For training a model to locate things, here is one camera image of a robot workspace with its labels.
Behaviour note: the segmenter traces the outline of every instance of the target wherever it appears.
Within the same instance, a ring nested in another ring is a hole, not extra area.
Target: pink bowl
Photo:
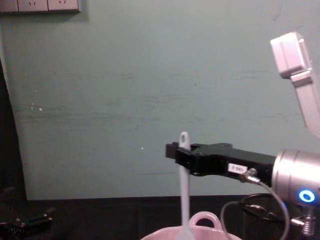
[[[197,222],[201,219],[210,220],[214,228],[207,226],[197,226]],[[189,226],[195,240],[227,240],[222,230],[219,218],[209,211],[201,211],[196,213],[189,221]],[[172,226],[160,229],[141,240],[175,240],[176,234],[180,230],[180,226]],[[241,240],[235,235],[231,235],[232,240]]]

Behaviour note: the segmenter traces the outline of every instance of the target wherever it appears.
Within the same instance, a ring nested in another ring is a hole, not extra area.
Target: blue led light
[[[299,192],[299,198],[305,203],[311,203],[316,199],[316,196],[310,190],[302,190]]]

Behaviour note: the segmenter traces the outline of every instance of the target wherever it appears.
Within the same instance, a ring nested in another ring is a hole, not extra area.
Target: green wall
[[[1,17],[28,198],[179,195],[165,144],[181,131],[271,155],[320,152],[269,43],[299,31],[320,73],[319,9],[314,0],[92,0],[79,14]],[[193,195],[260,191],[191,178]]]

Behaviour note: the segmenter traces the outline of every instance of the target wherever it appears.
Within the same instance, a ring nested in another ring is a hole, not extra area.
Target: power outlet
[[[47,12],[47,0],[18,0],[19,12]]]
[[[81,0],[48,0],[49,11],[81,12]]]
[[[18,12],[17,0],[2,0],[0,1],[0,13]]]

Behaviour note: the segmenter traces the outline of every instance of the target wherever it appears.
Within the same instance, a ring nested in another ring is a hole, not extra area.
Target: wire
[[[286,240],[288,233],[289,233],[289,229],[290,229],[290,216],[288,213],[288,209],[286,208],[285,204],[283,203],[283,201],[280,199],[280,197],[272,190],[272,188],[268,187],[268,185],[264,184],[263,182],[259,181],[258,183],[261,187],[263,187],[264,189],[266,189],[270,194],[272,194],[272,196],[275,198],[275,200],[279,203],[283,214],[284,214],[284,231],[283,234],[280,238],[280,240]],[[226,228],[226,224],[225,224],[225,212],[227,207],[229,207],[230,205],[235,205],[238,204],[237,201],[230,201],[228,203],[226,203],[222,209],[221,209],[221,214],[220,214],[220,220],[221,220],[221,226],[222,226],[222,230],[224,232],[224,235],[226,237],[227,240],[232,240],[230,234],[227,231]]]
[[[271,193],[275,200],[279,203],[284,215],[284,231],[280,240],[286,240],[290,229],[290,216],[288,213],[288,209],[286,208],[286,205],[280,199],[280,197],[275,193],[275,191],[272,190],[272,188],[268,187],[268,185],[264,184],[262,181],[260,181],[258,184],[262,186],[265,190],[267,190],[269,193]]]
[[[237,201],[230,201],[230,202],[227,202],[225,205],[223,205],[222,209],[221,209],[221,213],[220,213],[220,220],[221,220],[221,226],[222,226],[222,230],[224,232],[224,235],[226,237],[227,240],[232,240],[230,234],[228,233],[227,231],[227,228],[226,228],[226,224],[225,224],[225,212],[226,212],[226,209],[227,207],[229,207],[230,205],[236,205],[238,204],[239,202]]]

